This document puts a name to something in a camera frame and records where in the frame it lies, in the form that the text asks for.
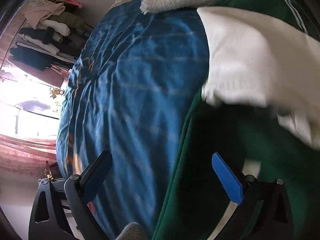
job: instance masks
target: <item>metal bolt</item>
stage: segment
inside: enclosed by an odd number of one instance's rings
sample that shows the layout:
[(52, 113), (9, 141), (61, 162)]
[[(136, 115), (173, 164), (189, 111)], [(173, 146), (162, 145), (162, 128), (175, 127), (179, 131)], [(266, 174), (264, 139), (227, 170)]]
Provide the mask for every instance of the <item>metal bolt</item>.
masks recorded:
[(279, 185), (283, 185), (283, 183), (284, 183), (282, 179), (277, 179), (276, 182), (277, 182)]
[(245, 179), (249, 182), (254, 182), (256, 178), (253, 175), (247, 175), (245, 176)]
[(41, 180), (41, 184), (45, 185), (49, 182), (47, 178)]
[(79, 175), (79, 174), (71, 175), (70, 179), (71, 179), (72, 181), (77, 181), (78, 179), (80, 179), (80, 175)]

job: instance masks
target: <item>green garment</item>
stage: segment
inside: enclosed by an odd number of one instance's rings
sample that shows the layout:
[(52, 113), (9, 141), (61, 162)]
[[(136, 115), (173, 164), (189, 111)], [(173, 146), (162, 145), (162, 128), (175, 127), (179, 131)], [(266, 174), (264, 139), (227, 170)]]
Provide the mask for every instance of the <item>green garment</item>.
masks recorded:
[(63, 12), (61, 15), (51, 15), (48, 20), (56, 21), (58, 23), (66, 24), (70, 29), (77, 29), (82, 27), (85, 23), (79, 16), (73, 15), (69, 12)]
[(195, 95), (153, 240), (206, 240), (229, 199), (211, 166), (212, 154), (242, 170), (245, 159), (261, 162), (259, 180), (284, 180), (296, 239), (312, 230), (320, 212), (320, 152), (282, 128), (265, 108), (214, 108)]
[[(211, 6), (232, 7), (262, 13), (283, 20), (296, 29), (303, 31), (303, 29), (299, 27), (290, 7), (284, 0), (218, 0)], [(303, 14), (300, 14), (300, 16), (308, 31), (308, 35), (319, 41), (319, 34), (312, 22), (306, 19)]]

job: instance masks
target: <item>bed sheet pattern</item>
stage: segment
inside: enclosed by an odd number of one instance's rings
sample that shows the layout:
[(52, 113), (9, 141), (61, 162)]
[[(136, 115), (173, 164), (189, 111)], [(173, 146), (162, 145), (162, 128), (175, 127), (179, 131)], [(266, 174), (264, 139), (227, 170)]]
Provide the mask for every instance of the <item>bed sheet pattern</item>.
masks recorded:
[(112, 8), (92, 32), (69, 78), (57, 139), (64, 177), (112, 153), (94, 200), (111, 239), (130, 222), (151, 239), (183, 122), (209, 67), (196, 10), (143, 15), (140, 3)]

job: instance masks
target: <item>wrinkled blue fabric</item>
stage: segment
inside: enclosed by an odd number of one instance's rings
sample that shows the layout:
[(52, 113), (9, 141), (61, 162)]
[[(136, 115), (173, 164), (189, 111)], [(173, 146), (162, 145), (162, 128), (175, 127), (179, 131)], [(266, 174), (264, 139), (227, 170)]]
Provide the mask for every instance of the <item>wrinkled blue fabric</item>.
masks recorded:
[(92, 32), (69, 78), (57, 139), (64, 177), (73, 172), (67, 154), (85, 168), (112, 153), (94, 200), (111, 239), (130, 222), (151, 239), (185, 117), (209, 70), (196, 10), (143, 15), (140, 2), (112, 8)]

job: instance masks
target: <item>pink curtain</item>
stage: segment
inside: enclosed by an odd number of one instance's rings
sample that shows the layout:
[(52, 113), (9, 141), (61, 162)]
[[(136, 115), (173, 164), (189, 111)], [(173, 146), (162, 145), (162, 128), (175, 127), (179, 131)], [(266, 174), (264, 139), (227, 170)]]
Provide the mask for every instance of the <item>pink curtain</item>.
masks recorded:
[(56, 162), (56, 139), (22, 138), (0, 134), (0, 170), (40, 178), (46, 161)]

